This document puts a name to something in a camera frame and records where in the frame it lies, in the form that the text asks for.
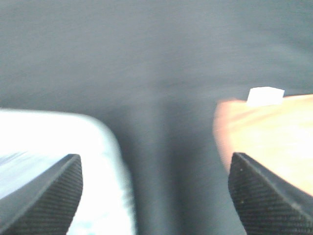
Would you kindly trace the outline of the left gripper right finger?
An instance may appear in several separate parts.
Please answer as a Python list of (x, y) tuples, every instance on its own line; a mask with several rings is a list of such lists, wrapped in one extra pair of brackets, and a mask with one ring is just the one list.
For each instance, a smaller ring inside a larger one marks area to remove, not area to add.
[(234, 153), (228, 190), (248, 235), (311, 235), (313, 198), (245, 153)]

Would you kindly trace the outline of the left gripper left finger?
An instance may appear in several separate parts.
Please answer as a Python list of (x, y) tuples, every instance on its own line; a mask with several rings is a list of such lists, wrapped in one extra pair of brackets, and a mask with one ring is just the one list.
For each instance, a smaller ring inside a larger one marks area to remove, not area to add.
[(83, 191), (81, 158), (69, 154), (0, 200), (2, 235), (65, 235)]

